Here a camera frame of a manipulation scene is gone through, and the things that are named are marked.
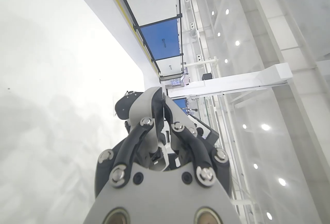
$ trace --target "blue panel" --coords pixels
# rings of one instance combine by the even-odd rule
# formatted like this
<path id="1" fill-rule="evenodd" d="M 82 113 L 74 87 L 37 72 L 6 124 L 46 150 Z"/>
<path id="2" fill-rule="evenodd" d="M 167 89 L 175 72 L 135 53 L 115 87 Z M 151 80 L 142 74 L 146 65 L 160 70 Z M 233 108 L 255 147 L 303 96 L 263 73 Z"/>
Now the blue panel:
<path id="1" fill-rule="evenodd" d="M 185 98 L 179 98 L 179 99 L 173 99 L 173 101 L 180 107 L 180 108 L 187 108 L 186 105 L 186 99 Z"/>
<path id="2" fill-rule="evenodd" d="M 141 32 L 156 60 L 180 54 L 176 19 L 141 28 Z"/>

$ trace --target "gray robotic body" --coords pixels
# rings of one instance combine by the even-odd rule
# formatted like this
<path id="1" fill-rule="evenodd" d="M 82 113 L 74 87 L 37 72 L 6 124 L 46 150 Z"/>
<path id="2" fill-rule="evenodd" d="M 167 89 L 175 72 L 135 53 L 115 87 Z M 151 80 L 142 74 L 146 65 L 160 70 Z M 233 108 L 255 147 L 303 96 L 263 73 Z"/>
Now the gray robotic body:
<path id="1" fill-rule="evenodd" d="M 143 174 L 143 181 L 136 185 L 133 178 L 138 172 Z M 183 182 L 184 172 L 192 175 L 190 184 Z M 219 224 L 240 223 L 221 184 L 216 181 L 212 187 L 200 186 L 194 177 L 192 163 L 164 172 L 152 171 L 133 163 L 132 176 L 125 187 L 118 189 L 107 183 L 84 224 L 103 224 L 106 216 L 117 208 L 127 212 L 127 224 L 198 223 L 198 212 L 204 209 L 215 212 Z"/>
<path id="2" fill-rule="evenodd" d="M 118 103 L 121 119 L 130 122 L 129 134 L 100 155 L 96 199 L 84 224 L 240 223 L 229 199 L 225 151 L 200 138 L 193 122 L 161 88 L 129 93 Z M 167 155 L 159 147 L 164 116 L 179 168 L 167 168 Z"/>

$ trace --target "silver bolt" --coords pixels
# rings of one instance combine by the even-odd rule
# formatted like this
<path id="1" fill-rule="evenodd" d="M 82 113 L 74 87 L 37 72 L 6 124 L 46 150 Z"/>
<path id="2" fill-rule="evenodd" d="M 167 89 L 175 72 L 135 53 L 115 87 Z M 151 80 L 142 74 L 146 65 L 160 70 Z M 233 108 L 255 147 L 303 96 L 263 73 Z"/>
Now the silver bolt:
<path id="1" fill-rule="evenodd" d="M 150 117 L 145 117 L 142 119 L 142 124 L 144 125 L 151 125 L 152 124 L 152 120 Z"/>
<path id="2" fill-rule="evenodd" d="M 98 162 L 101 164 L 103 161 L 111 160 L 112 158 L 113 158 L 113 151 L 105 150 L 100 154 L 100 156 L 98 158 Z"/>
<path id="3" fill-rule="evenodd" d="M 175 124 L 174 124 L 174 128 L 175 128 L 176 130 L 180 130 L 180 129 L 183 128 L 183 125 L 181 125 L 181 124 L 178 122 L 178 123 L 175 123 Z"/>
<path id="4" fill-rule="evenodd" d="M 189 128 L 189 131 L 192 133 L 192 134 L 195 134 L 195 129 L 194 128 Z"/>
<path id="5" fill-rule="evenodd" d="M 217 154 L 214 156 L 216 161 L 219 163 L 226 163 L 228 161 L 228 156 L 223 149 L 217 148 Z"/>
<path id="6" fill-rule="evenodd" d="M 121 170 L 120 167 L 117 167 L 112 174 L 112 180 L 117 183 L 124 178 L 124 175 L 125 171 Z"/>
<path id="7" fill-rule="evenodd" d="M 211 180 L 213 178 L 211 170 L 208 168 L 203 168 L 201 171 L 201 177 L 205 180 Z"/>

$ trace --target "white wall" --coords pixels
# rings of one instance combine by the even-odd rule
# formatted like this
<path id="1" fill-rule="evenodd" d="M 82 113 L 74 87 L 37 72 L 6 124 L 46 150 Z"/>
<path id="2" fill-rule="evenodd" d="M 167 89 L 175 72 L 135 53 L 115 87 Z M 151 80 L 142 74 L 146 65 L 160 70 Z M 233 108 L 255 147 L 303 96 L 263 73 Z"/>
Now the white wall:
<path id="1" fill-rule="evenodd" d="M 82 223 L 142 72 L 83 0 L 0 0 L 0 223 Z"/>

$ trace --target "white beam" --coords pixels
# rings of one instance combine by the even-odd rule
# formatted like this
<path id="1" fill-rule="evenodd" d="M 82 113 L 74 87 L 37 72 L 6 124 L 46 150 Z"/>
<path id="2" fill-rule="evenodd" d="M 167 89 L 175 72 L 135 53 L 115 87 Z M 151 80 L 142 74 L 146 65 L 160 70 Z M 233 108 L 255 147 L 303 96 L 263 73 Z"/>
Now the white beam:
<path id="1" fill-rule="evenodd" d="M 169 89 L 168 95 L 169 97 L 186 97 L 226 91 L 255 90 L 263 86 L 285 83 L 291 77 L 292 72 L 287 63 L 275 64 L 262 71 L 192 82 L 189 86 Z"/>

